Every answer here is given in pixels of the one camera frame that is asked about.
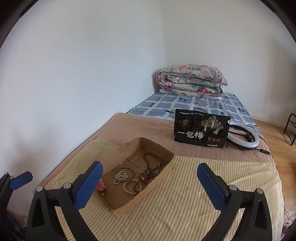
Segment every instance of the white ring light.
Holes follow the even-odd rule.
[[[260,143],[260,139],[259,139],[259,136],[257,135],[257,133],[252,128],[244,125],[241,122],[236,122],[236,121],[231,121],[229,124],[229,127],[230,126],[238,126],[238,127],[240,127],[240,129],[245,129],[245,130],[249,131],[255,139],[254,142],[247,142],[247,141],[243,141],[241,139],[236,138],[231,133],[228,133],[227,139],[231,144],[233,144],[234,146],[237,146],[238,148],[245,149],[245,150],[253,150],[258,147],[258,145]]]

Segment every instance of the gold logo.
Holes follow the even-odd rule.
[[[188,126],[189,120],[185,119],[182,121],[182,126]]]

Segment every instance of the brown beaded necklace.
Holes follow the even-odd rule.
[[[157,159],[159,161],[159,165],[156,168],[151,168],[149,165],[148,160],[146,159],[146,156],[150,155],[153,156],[155,159]],[[146,152],[143,154],[143,159],[146,162],[146,169],[139,175],[139,181],[143,182],[143,183],[150,183],[159,173],[160,173],[160,168],[161,166],[163,166],[164,164],[167,164],[168,162],[162,161],[158,156],[150,153],[150,152]],[[133,187],[134,191],[136,192],[136,187],[137,187],[137,183],[135,184],[135,186]]]

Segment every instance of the metal screw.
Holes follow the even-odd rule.
[[[36,188],[36,191],[37,192],[41,192],[42,190],[43,190],[43,187],[42,186],[39,186],[39,187]]]
[[[68,189],[68,188],[70,188],[71,187],[71,183],[65,183],[64,185],[63,185],[63,188],[65,188],[65,189]]]
[[[231,184],[231,185],[229,185],[229,189],[232,190],[232,191],[236,191],[237,190],[237,186]]]
[[[257,193],[263,194],[263,190],[261,188],[257,188]]]

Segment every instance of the floral quilt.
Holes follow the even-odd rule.
[[[205,65],[173,65],[158,73],[157,84],[174,94],[218,98],[227,81],[221,71]]]

